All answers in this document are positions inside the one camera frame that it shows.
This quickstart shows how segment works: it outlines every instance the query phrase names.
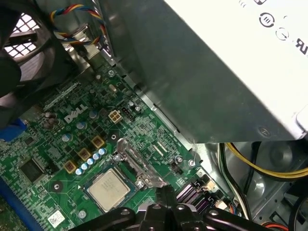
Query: capacitor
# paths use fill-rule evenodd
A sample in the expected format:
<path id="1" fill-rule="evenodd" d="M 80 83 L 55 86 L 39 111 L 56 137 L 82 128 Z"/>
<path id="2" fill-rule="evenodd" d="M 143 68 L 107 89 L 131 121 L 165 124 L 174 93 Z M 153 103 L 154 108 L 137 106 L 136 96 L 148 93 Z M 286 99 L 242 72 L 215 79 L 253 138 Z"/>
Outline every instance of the capacitor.
<path id="1" fill-rule="evenodd" d="M 110 84 L 109 88 L 110 88 L 110 90 L 112 90 L 112 92 L 114 92 L 114 93 L 117 92 L 117 89 L 116 89 L 116 87 L 114 85 Z"/>
<path id="2" fill-rule="evenodd" d="M 56 118 L 57 114 L 56 113 L 52 113 L 52 112 L 46 112 L 45 113 L 45 117 L 46 118 Z"/>
<path id="3" fill-rule="evenodd" d="M 107 153 L 107 150 L 105 149 L 105 148 L 100 148 L 99 150 L 98 150 L 98 154 L 99 155 L 105 155 Z"/>
<path id="4" fill-rule="evenodd" d="M 76 124 L 76 128 L 78 128 L 78 129 L 84 129 L 86 127 L 87 127 L 87 123 L 86 122 L 78 122 Z"/>
<path id="5" fill-rule="evenodd" d="M 139 107 L 139 106 L 135 107 L 135 112 L 137 114 L 139 114 L 141 112 L 141 107 Z"/>
<path id="6" fill-rule="evenodd" d="M 75 173 L 77 176 L 80 176 L 82 174 L 82 170 L 80 168 L 77 168 Z"/>
<path id="7" fill-rule="evenodd" d="M 88 164 L 87 163 L 83 163 L 82 165 L 81 165 L 81 169 L 82 170 L 87 170 L 89 167 L 88 167 Z"/>
<path id="8" fill-rule="evenodd" d="M 63 141 L 63 142 L 69 142 L 69 141 L 71 141 L 72 139 L 73 139 L 73 136 L 72 136 L 71 134 L 69 134 L 69 133 L 64 134 L 64 135 L 62 136 L 62 141 Z"/>
<path id="9" fill-rule="evenodd" d="M 95 97 L 97 96 L 97 93 L 94 89 L 89 90 L 89 93 L 91 94 L 91 96 Z"/>
<path id="10" fill-rule="evenodd" d="M 53 129 L 53 124 L 44 123 L 43 124 L 43 128 L 44 129 L 48 129 L 48 130 L 52 130 Z"/>
<path id="11" fill-rule="evenodd" d="M 91 119 L 96 119 L 96 118 L 98 117 L 97 111 L 90 111 L 90 112 L 89 112 L 89 117 L 90 117 Z"/>
<path id="12" fill-rule="evenodd" d="M 56 118 L 50 118 L 50 119 L 48 119 L 48 123 L 52 124 L 52 125 L 58 125 L 60 123 L 60 121 Z"/>
<path id="13" fill-rule="evenodd" d="M 94 164 L 94 160 L 93 160 L 92 158 L 89 158 L 89 159 L 87 160 L 87 164 L 88 164 L 88 165 L 93 165 L 93 164 Z"/>
<path id="14" fill-rule="evenodd" d="M 133 101 L 129 101 L 127 104 L 130 109 L 135 109 L 135 104 Z"/>
<path id="15" fill-rule="evenodd" d="M 101 80 L 101 79 L 102 79 L 102 76 L 101 76 L 101 75 L 96 75 L 95 78 L 96 78 L 97 80 Z"/>
<path id="16" fill-rule="evenodd" d="M 174 160 L 175 160 L 175 162 L 182 163 L 183 162 L 183 157 L 180 156 L 180 155 L 176 155 L 174 157 Z"/>
<path id="17" fill-rule="evenodd" d="M 92 158 L 93 160 L 98 160 L 101 156 L 98 153 L 94 153 Z"/>

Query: label sticker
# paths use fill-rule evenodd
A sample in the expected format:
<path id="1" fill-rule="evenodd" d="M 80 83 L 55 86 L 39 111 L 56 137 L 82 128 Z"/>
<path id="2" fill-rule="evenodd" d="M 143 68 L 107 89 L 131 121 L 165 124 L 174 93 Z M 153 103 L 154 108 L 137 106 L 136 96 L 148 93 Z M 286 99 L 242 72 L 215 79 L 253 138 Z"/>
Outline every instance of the label sticker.
<path id="1" fill-rule="evenodd" d="M 64 220 L 65 220 L 65 217 L 62 215 L 62 213 L 59 210 L 57 210 L 54 214 L 52 214 L 48 218 L 48 221 L 54 228 L 60 225 Z"/>

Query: yellow wire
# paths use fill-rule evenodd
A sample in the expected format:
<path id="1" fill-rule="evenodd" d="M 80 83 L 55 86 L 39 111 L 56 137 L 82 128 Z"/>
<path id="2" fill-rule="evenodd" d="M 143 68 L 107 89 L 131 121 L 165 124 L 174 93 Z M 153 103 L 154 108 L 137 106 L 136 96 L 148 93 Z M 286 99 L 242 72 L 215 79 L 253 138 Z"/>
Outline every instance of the yellow wire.
<path id="1" fill-rule="evenodd" d="M 250 167 L 253 167 L 254 169 L 263 172 L 267 175 L 273 176 L 273 177 L 277 177 L 277 178 L 283 178 L 283 179 L 295 179 L 295 178 L 299 178 L 299 177 L 305 177 L 308 176 L 308 168 L 304 168 L 298 171 L 294 171 L 294 172 L 273 172 L 273 171 L 269 171 L 269 170 L 265 170 L 263 168 L 260 168 L 256 165 L 254 165 L 253 163 L 251 163 L 249 160 L 247 160 L 244 156 L 242 156 L 241 153 L 239 153 L 233 146 L 231 143 L 227 143 L 227 147 L 242 161 L 244 161 L 246 164 L 248 164 Z"/>

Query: black cable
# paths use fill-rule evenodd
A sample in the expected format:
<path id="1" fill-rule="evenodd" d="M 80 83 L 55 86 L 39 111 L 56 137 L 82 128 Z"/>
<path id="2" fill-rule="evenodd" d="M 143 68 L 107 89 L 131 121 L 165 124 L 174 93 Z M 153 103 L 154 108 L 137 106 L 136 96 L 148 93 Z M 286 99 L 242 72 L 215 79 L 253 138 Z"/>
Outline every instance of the black cable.
<path id="1" fill-rule="evenodd" d="M 251 212 L 250 212 L 250 208 L 249 208 L 249 204 L 247 202 L 247 198 L 246 196 L 243 194 L 241 188 L 239 187 L 239 185 L 236 183 L 236 181 L 233 179 L 233 177 L 231 176 L 228 167 L 227 167 L 227 160 L 226 160 L 226 152 L 225 152 L 225 144 L 224 143 L 220 143 L 219 144 L 219 148 L 220 148 L 220 154 L 221 154 L 221 160 L 222 160 L 222 168 L 223 171 L 226 174 L 226 177 L 228 178 L 228 180 L 230 181 L 230 183 L 234 186 L 234 188 L 236 189 L 236 191 L 238 192 L 238 194 L 240 195 L 245 209 L 247 211 L 247 215 L 248 215 L 248 219 L 252 220 L 252 216 L 251 216 Z"/>
<path id="2" fill-rule="evenodd" d="M 253 163 L 254 165 L 256 164 L 257 161 L 257 155 L 259 152 L 259 148 L 260 148 L 261 142 L 257 141 L 257 142 L 253 142 L 251 144 L 251 159 L 250 162 Z M 249 168 L 249 172 L 248 172 L 248 177 L 244 186 L 244 190 L 243 193 L 245 195 L 247 195 L 251 181 L 252 181 L 252 177 L 254 176 L 254 169 L 252 167 Z"/>
<path id="3" fill-rule="evenodd" d="M 308 193 L 304 196 L 299 197 L 298 200 L 295 202 L 289 218 L 289 231 L 296 231 L 297 216 L 301 206 L 306 200 L 308 200 Z"/>

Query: colorful wire bundle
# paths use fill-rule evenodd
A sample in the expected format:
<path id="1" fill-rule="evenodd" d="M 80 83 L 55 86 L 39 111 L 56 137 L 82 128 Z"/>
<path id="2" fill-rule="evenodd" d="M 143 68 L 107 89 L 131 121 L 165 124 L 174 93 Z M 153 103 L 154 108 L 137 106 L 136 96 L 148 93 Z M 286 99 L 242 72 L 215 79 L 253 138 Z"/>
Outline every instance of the colorful wire bundle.
<path id="1" fill-rule="evenodd" d="M 57 28 L 55 28 L 55 32 L 57 32 L 59 35 L 65 37 L 65 39 L 60 39 L 61 42 L 64 43 L 64 44 L 69 43 L 69 44 L 92 45 L 92 44 L 95 44 L 98 41 L 100 41 L 103 38 L 103 36 L 106 34 L 106 29 L 105 29 L 105 26 L 104 26 L 104 23 L 103 23 L 103 19 L 98 13 L 96 13 L 94 10 L 92 10 L 91 8 L 89 8 L 89 7 L 87 7 L 83 4 L 73 4 L 73 5 L 70 5 L 68 7 L 55 10 L 55 11 L 51 12 L 50 20 L 54 24 L 54 19 L 55 19 L 56 16 L 64 15 L 64 14 L 70 13 L 70 12 L 75 11 L 75 10 L 87 11 L 90 15 L 95 17 L 98 20 L 98 22 L 100 23 L 100 29 L 102 31 L 102 34 L 100 36 L 98 36 L 96 39 L 94 39 L 93 41 L 83 42 L 83 41 L 79 41 L 77 39 L 74 39 L 74 38 L 71 37 L 70 34 L 67 34 L 65 32 L 60 32 L 60 31 L 58 31 Z"/>
<path id="2" fill-rule="evenodd" d="M 262 224 L 262 226 L 269 228 L 269 229 L 270 228 L 276 228 L 276 229 L 279 229 L 281 231 L 289 231 L 289 229 L 287 227 L 285 227 L 284 225 L 279 224 L 279 223 L 275 223 L 275 222 L 267 222 L 267 223 Z"/>

